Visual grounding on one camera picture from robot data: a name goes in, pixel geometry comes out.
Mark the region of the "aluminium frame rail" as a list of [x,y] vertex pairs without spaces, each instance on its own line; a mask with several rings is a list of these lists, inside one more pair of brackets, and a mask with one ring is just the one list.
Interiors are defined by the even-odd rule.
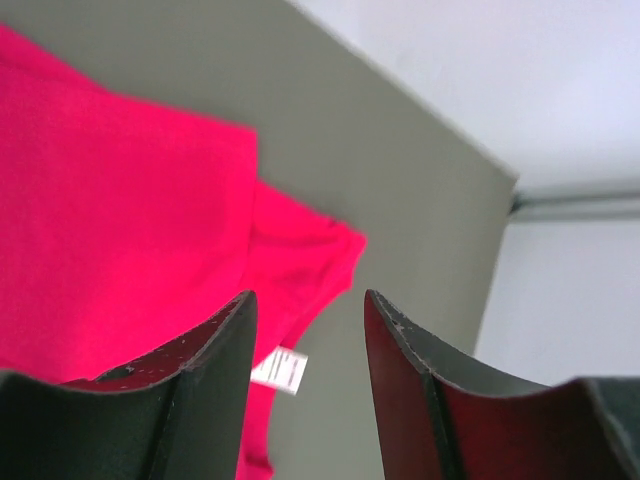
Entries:
[[516,196],[510,222],[635,221],[639,219],[638,192],[596,192],[560,197]]

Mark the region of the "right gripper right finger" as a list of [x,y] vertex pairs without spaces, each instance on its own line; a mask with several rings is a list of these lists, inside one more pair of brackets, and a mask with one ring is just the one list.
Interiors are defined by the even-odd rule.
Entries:
[[388,479],[635,479],[639,381],[544,386],[451,346],[381,293],[364,329]]

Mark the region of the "red t shirt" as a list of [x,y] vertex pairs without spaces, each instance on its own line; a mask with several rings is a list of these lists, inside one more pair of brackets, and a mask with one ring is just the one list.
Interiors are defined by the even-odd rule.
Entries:
[[1,30],[1,374],[94,380],[239,294],[257,324],[236,474],[269,479],[295,347],[365,237],[263,182],[241,125],[106,90]]

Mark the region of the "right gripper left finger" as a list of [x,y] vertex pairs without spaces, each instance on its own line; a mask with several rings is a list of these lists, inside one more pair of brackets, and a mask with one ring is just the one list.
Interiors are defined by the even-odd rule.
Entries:
[[239,294],[208,320],[94,380],[1,374],[5,479],[231,479],[257,324]]

